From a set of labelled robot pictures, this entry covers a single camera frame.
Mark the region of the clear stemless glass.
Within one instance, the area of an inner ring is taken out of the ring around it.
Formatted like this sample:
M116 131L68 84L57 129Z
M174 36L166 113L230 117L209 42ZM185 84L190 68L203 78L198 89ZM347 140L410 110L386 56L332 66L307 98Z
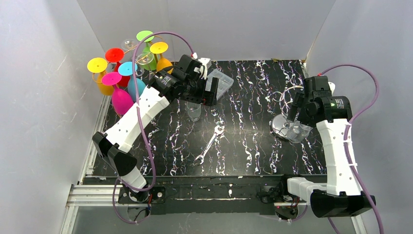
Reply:
M312 129L310 126L298 123L298 125L293 125L288 129L286 137L292 143L300 143L308 137Z

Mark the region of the orange glass yellow base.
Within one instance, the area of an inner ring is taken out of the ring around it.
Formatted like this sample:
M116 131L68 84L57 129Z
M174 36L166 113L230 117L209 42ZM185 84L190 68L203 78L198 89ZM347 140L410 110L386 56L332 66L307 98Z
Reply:
M163 56L163 54L168 50L168 48L169 48L168 44L163 41L156 42L152 44L150 47L150 52L153 53L154 55L159 56L159 59L156 65L157 72L170 67L170 69L167 70L167 72L171 74L173 70L172 63Z

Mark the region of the clear champagne flute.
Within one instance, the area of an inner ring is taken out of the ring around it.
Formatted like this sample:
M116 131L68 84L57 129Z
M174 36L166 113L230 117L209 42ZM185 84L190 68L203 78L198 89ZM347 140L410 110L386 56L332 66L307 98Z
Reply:
M142 78L142 80L146 82L150 81L153 75L159 71L157 68L160 58L161 55L151 52L143 52L136 57L136 63L141 72L147 73L147 78Z

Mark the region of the blue wine glass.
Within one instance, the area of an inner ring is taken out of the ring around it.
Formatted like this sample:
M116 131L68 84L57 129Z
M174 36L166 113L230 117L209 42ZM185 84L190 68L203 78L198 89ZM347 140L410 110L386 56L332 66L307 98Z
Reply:
M132 100L136 102L136 90L138 90L138 95L141 96L146 88L146 84L140 78L142 72L138 68L137 64L135 64L134 68L132 68L132 62L128 61L120 65L118 73L120 75L130 76L130 80L126 88Z

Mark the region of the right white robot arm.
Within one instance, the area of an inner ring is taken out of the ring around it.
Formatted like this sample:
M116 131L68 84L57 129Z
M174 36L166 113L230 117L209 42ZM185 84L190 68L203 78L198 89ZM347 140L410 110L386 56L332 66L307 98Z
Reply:
M262 203L290 197L303 200L317 217L357 216L375 205L375 197L363 190L356 177L352 142L349 138L351 104L345 96L334 96L334 85L326 76L306 78L296 93L288 114L270 122L278 138L299 143L311 130L319 132L327 168L327 183L311 182L301 175L283 175L277 186L257 193Z

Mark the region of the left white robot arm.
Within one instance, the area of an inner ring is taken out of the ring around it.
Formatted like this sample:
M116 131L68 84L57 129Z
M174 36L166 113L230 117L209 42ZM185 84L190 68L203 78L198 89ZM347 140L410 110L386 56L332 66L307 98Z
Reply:
M145 193L156 184L155 168L152 168L149 185L137 168L137 159L130 153L139 136L147 141L145 127L176 99L205 106L217 103L218 78L213 78L210 90L206 90L210 66L208 58L182 55L171 73L164 68L152 76L142 96L113 127L93 135L98 155L116 171L122 184L129 189L127 193Z

